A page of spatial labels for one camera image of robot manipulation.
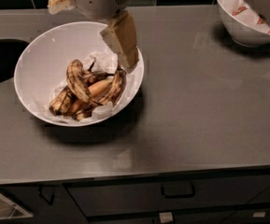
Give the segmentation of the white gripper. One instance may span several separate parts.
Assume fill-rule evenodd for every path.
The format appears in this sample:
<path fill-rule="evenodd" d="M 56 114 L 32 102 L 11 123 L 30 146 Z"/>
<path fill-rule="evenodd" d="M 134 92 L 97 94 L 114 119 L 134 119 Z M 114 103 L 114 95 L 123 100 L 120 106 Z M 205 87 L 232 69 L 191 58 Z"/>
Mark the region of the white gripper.
<path fill-rule="evenodd" d="M 118 56 L 119 64 L 132 70 L 139 58 L 135 22 L 133 16 L 125 10 L 129 2 L 130 0 L 48 0 L 48 11 L 55 15 L 75 7 L 85 17 L 95 21 L 115 16 L 107 21 L 107 27 L 100 35 Z"/>

